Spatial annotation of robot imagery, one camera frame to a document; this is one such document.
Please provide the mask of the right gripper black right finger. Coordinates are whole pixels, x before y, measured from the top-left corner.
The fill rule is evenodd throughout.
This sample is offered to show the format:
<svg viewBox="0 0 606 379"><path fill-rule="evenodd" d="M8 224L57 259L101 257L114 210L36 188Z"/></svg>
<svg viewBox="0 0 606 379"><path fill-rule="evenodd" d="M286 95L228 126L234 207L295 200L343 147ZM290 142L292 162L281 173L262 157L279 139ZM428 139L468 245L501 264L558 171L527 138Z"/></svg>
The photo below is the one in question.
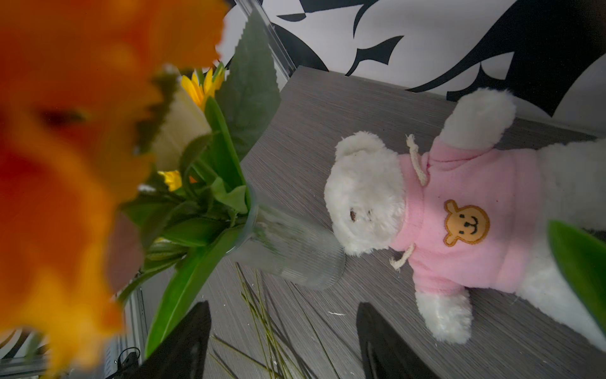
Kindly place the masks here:
<svg viewBox="0 0 606 379"><path fill-rule="evenodd" d="M439 378L372 304L359 304L356 327L366 378Z"/></svg>

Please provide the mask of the white plush toy pink shirt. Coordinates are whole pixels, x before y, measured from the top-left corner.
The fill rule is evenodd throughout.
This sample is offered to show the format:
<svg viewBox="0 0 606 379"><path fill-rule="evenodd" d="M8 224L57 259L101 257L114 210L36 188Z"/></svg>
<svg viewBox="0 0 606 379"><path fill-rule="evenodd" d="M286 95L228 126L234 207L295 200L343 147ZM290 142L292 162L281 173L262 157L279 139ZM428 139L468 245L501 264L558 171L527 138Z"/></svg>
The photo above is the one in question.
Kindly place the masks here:
<svg viewBox="0 0 606 379"><path fill-rule="evenodd" d="M416 303L435 339L465 344L472 288L513 293L604 349L604 334L565 282L547 223L605 229L605 142L499 150L516 116L508 91L462 97L427 153L360 131L336 145L324 200L352 256L391 248L410 265Z"/></svg>

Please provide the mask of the clear glass vase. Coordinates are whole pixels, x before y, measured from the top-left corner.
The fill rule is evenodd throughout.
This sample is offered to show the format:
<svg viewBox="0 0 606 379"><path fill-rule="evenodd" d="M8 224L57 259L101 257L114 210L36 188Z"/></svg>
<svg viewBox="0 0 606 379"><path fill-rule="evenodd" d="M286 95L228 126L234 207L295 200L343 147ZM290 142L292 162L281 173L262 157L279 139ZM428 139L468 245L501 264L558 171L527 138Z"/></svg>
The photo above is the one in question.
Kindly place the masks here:
<svg viewBox="0 0 606 379"><path fill-rule="evenodd" d="M250 211L228 256L235 262L321 291L341 278L346 255L326 227L249 187Z"/></svg>

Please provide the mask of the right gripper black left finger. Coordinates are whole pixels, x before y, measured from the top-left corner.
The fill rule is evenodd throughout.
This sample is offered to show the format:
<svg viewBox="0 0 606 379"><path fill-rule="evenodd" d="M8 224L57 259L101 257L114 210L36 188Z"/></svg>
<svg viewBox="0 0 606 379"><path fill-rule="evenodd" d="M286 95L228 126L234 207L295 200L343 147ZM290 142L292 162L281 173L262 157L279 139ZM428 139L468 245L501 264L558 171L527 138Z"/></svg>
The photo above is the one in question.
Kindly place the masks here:
<svg viewBox="0 0 606 379"><path fill-rule="evenodd" d="M211 332L208 302L197 303L159 347L128 378L199 379Z"/></svg>

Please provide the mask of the blue orange mixed bouquet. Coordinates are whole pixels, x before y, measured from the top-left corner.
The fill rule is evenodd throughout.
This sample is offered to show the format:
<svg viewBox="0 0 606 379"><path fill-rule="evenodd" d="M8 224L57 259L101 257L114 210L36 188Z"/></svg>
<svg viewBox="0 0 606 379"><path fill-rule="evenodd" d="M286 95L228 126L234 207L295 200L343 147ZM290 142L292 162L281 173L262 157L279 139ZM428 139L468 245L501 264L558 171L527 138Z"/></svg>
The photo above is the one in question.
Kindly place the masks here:
<svg viewBox="0 0 606 379"><path fill-rule="evenodd" d="M176 268L147 342L185 316L251 210L241 160L279 106L264 23L230 66L226 1L1 4L1 330L44 377L96 366L137 284Z"/></svg>

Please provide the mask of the blue white tulip bunch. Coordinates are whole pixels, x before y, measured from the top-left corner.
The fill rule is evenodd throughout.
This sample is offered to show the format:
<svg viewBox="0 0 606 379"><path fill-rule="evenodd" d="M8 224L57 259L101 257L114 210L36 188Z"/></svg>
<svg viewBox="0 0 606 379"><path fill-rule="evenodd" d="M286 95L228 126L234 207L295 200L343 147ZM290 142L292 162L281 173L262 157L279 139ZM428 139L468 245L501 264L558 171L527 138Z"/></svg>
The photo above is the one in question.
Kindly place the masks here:
<svg viewBox="0 0 606 379"><path fill-rule="evenodd" d="M605 241L564 222L548 222L549 247L564 279L605 333Z"/></svg>

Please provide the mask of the big blue rose from bouquet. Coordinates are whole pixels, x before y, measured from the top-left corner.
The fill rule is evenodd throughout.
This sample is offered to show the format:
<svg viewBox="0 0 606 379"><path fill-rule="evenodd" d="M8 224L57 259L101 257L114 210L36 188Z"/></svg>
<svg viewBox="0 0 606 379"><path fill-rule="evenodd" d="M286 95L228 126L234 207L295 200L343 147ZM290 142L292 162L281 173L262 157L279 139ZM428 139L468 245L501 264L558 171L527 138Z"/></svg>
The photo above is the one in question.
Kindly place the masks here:
<svg viewBox="0 0 606 379"><path fill-rule="evenodd" d="M343 284L315 292L223 262L201 293L211 306L206 378L363 378L356 307Z"/></svg>

